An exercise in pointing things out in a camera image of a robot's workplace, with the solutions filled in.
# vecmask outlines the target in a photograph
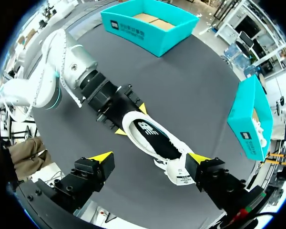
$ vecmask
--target shoe label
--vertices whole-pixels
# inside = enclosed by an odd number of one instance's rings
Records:
[[[184,175],[183,169],[178,169],[178,175],[177,178],[177,184],[192,184],[194,183],[193,179],[191,178],[191,175]]]
[[[147,135],[159,135],[158,132],[154,131],[153,128],[144,122],[138,122],[139,127],[141,127],[142,130],[145,130],[145,133]]]

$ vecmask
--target teal box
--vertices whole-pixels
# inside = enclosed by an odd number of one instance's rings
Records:
[[[165,31],[133,18],[140,13],[155,16],[175,27]],[[199,21],[199,18],[191,13],[155,0],[127,1],[103,10],[101,15],[108,32],[141,46],[157,57],[190,36]]]
[[[262,148],[252,121],[253,110],[264,129],[267,146]],[[228,124],[243,147],[247,158],[264,161],[270,146],[273,118],[264,90],[256,76],[240,82],[234,104],[227,119]]]

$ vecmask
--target gray table surface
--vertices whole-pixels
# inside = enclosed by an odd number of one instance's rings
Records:
[[[219,157],[238,179],[248,179],[248,160],[226,120],[239,80],[207,45],[190,36],[161,58],[110,34],[101,25],[78,40],[115,85],[130,83],[149,115],[191,149]],[[64,173],[74,161],[113,151],[115,170],[100,193],[100,206],[150,229],[205,228],[221,213],[195,185],[177,187],[131,141],[96,122],[85,104],[78,108],[62,91],[57,109],[34,109],[39,132]]]

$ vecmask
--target cardboard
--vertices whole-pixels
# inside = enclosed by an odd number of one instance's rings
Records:
[[[37,31],[35,31],[34,29],[31,29],[31,31],[29,32],[29,34],[26,36],[26,40],[25,40],[24,47],[27,46],[27,44],[28,44],[29,41],[32,39],[32,37],[35,35],[35,33],[37,33]]]
[[[151,22],[150,24],[157,26],[160,29],[163,29],[164,31],[168,31],[168,30],[172,29],[173,27],[175,27],[172,24],[165,22],[161,19],[155,20],[155,21]]]
[[[150,22],[158,19],[158,18],[156,18],[152,15],[146,14],[146,13],[139,13],[139,14],[133,16],[133,18],[142,20],[142,21],[147,22],[147,23],[150,23]]]
[[[257,122],[259,122],[259,118],[258,118],[258,116],[257,116],[257,113],[256,113],[255,108],[253,109],[253,115],[252,115],[252,117],[253,117]]]
[[[23,44],[25,42],[24,36],[19,37],[18,44]]]

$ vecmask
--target shoe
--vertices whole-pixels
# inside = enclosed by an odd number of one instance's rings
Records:
[[[152,156],[155,165],[165,171],[172,183],[178,186],[194,183],[185,169],[186,154],[193,153],[187,144],[142,112],[128,112],[122,126],[132,143]]]
[[[267,141],[266,139],[264,138],[263,136],[263,128],[261,127],[261,123],[256,121],[254,118],[252,119],[253,121],[253,125],[256,129],[256,132],[257,132],[257,136],[258,136],[258,139],[260,141],[260,144],[261,144],[261,147],[264,148],[267,146]]]

